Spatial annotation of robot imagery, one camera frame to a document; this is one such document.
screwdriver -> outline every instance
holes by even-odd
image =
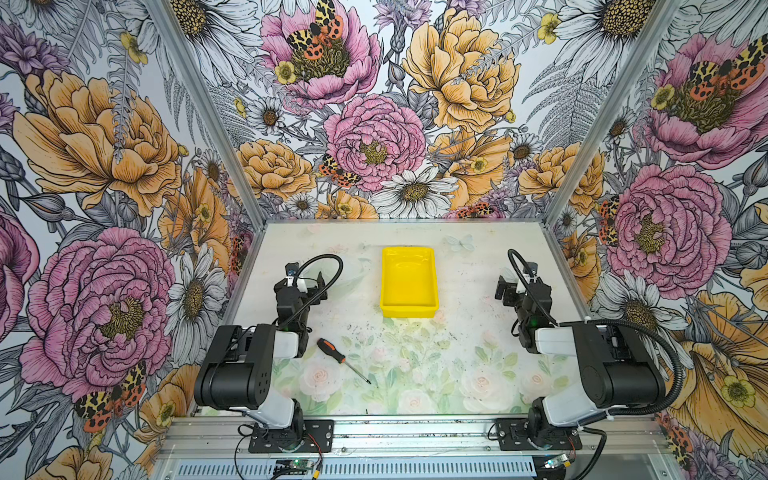
[[[352,371],[360,376],[361,379],[368,382],[368,384],[371,383],[370,380],[368,380],[366,377],[362,376],[362,373],[358,372],[357,369],[350,364],[346,362],[346,357],[341,354],[339,350],[336,349],[336,347],[329,342],[326,339],[319,339],[317,340],[317,346],[320,347],[320,351],[325,353],[328,356],[333,357],[338,363],[343,363],[344,365],[348,366]]]

floral table surface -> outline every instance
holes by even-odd
[[[379,308],[381,250],[435,250],[440,310],[432,319],[387,318]],[[270,323],[272,286],[285,263],[320,253],[344,260],[329,299],[310,311],[310,347],[300,359],[276,360],[272,386],[298,399],[305,415],[520,413],[578,374],[575,359],[532,355],[510,334],[515,311],[493,298],[506,251],[539,265],[552,285],[555,318],[575,306],[537,223],[272,223],[235,323]],[[332,260],[310,267],[330,278]],[[371,381],[363,382],[316,346],[323,337]],[[226,415],[204,408],[203,415]]]

orange peony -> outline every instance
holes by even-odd
[[[566,148],[555,147],[536,155],[533,158],[536,168],[529,168],[520,174],[520,194],[541,198],[557,191],[571,169],[580,146],[581,142],[576,142]],[[605,154],[598,151],[569,200],[578,213],[588,214],[594,208],[595,201],[602,196],[604,167]]]
[[[496,123],[493,117],[509,112],[520,64],[515,65],[510,52],[481,74],[467,74],[483,55],[498,55],[498,33],[481,30],[480,21],[466,10],[456,13],[450,8],[444,23],[442,32],[429,23],[413,32],[402,67],[419,83],[411,90],[434,92],[439,110],[436,125],[483,132]],[[466,79],[457,80],[461,74]]]
[[[163,248],[197,255],[204,243],[214,250],[214,259],[226,273],[230,268],[230,228],[224,216],[227,209],[214,194],[201,168],[184,179],[184,193],[167,197],[157,229],[163,237]]]
[[[27,89],[48,110],[48,116],[16,113],[13,138],[29,157],[29,167],[42,179],[45,192],[89,193],[83,208],[101,201],[104,192],[123,192],[149,217],[163,196],[181,185],[179,150],[148,98],[133,94],[131,122],[123,158],[114,157],[116,127],[112,108],[118,91],[103,78],[88,86],[75,75],[46,71],[29,75]]]
[[[598,258],[598,239],[583,233],[576,233],[563,240],[563,255],[568,260],[581,294],[587,301],[592,300],[600,281],[600,259]]]
[[[458,190],[451,192],[451,210],[472,205],[491,191],[491,182],[498,185],[504,180],[504,162],[507,160],[510,137],[493,139],[459,128],[450,134],[440,134],[429,151],[440,163],[451,162],[443,177],[458,178]]]
[[[373,205],[363,197],[357,197],[344,191],[328,195],[328,204],[320,204],[316,218],[343,218],[345,220],[376,219],[379,215]]]
[[[288,200],[316,186],[312,164],[280,142],[246,142],[236,155],[257,198],[267,192]]]
[[[199,365],[184,365],[166,375],[157,392],[141,404],[139,416],[146,422],[134,432],[136,440],[147,444],[136,463],[152,476],[154,461],[160,451],[165,433],[174,417],[184,417],[194,403],[194,381]]]
[[[109,480],[112,478],[112,454],[94,447],[88,454],[80,447],[69,447],[53,462],[42,466],[27,480]]]
[[[756,458],[768,445],[768,324],[728,292],[701,291],[691,306],[695,340],[680,344],[694,369],[667,411],[711,439],[733,430],[731,451]]]

screwdriver handle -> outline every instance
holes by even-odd
[[[344,363],[346,358],[344,355],[336,349],[336,347],[326,339],[317,340],[317,346],[320,347],[320,351],[328,356],[332,356],[338,363]]]

yellow plastic bin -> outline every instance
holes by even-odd
[[[384,316],[432,318],[440,308],[435,251],[426,247],[387,247],[382,252]]]

